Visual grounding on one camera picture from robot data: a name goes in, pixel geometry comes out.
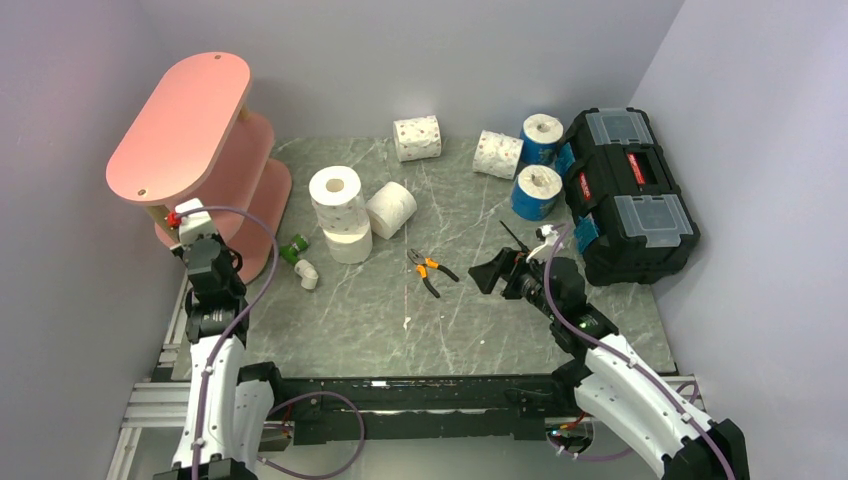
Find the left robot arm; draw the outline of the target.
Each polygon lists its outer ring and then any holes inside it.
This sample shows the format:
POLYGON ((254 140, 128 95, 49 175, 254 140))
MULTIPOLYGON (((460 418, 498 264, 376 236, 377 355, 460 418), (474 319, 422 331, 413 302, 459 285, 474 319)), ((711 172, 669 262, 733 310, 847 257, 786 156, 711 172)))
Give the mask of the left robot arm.
POLYGON ((186 336, 192 362, 182 435, 161 479, 254 479, 265 420, 287 406, 271 364, 244 365, 251 306, 241 257, 220 235, 179 250, 190 292, 186 336))

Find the white pipe elbow fitting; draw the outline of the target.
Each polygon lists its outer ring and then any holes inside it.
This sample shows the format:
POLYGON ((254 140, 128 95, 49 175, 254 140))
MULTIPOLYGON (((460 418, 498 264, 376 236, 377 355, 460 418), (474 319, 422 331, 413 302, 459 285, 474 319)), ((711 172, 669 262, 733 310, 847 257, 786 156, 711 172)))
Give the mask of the white pipe elbow fitting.
POLYGON ((312 291, 317 287, 320 276, 311 262, 300 259, 294 265, 294 271, 300 277, 300 285, 303 289, 312 291))

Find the pink three-tier shelf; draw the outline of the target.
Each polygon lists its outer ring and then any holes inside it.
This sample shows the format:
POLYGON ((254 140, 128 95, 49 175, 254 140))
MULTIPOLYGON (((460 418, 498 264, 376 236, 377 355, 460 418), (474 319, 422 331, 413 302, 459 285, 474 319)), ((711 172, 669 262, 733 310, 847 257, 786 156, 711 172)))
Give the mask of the pink three-tier shelf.
POLYGON ((242 255, 246 283, 261 273, 272 250, 261 224, 279 228, 292 189, 288 167, 271 156, 271 123, 245 105, 251 82, 248 64, 232 53, 205 52, 177 62, 106 168, 112 192, 148 213, 167 248, 176 245, 177 235, 167 230, 165 217, 177 205, 197 198, 219 206, 211 218, 226 244, 242 255))

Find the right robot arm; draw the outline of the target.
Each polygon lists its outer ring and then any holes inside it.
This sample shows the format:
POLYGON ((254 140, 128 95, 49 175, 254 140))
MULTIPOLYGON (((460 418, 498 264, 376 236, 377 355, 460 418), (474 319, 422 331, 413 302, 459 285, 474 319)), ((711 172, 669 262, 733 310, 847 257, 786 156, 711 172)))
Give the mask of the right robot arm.
POLYGON ((469 268, 480 292, 498 281, 507 300, 525 300, 550 321, 555 343, 572 359, 551 375, 557 411, 601 421, 660 479, 747 479, 743 432, 717 422, 651 370, 619 329, 592 305, 574 260, 545 262, 503 248, 469 268))

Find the blue roll front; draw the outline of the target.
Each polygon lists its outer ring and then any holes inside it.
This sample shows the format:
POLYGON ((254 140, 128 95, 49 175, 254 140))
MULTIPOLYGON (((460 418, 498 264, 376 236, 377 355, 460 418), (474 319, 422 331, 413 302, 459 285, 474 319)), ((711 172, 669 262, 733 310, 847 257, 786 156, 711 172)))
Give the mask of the blue roll front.
POLYGON ((510 197, 513 212, 525 220, 545 219, 553 210, 562 185, 562 178, 554 169, 526 166, 514 181, 510 197))

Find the blue roll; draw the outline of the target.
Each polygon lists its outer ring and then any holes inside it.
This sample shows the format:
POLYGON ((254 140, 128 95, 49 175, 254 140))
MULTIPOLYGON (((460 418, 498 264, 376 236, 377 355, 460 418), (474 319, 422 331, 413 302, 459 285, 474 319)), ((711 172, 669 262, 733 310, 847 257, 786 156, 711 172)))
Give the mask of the blue roll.
POLYGON ((510 197, 513 212, 525 220, 545 219, 553 210, 562 185, 562 178, 554 169, 526 166, 514 181, 510 197))
POLYGON ((520 132, 523 144, 519 161, 527 165, 550 165, 557 157, 564 131, 556 117, 543 113, 530 115, 520 132))

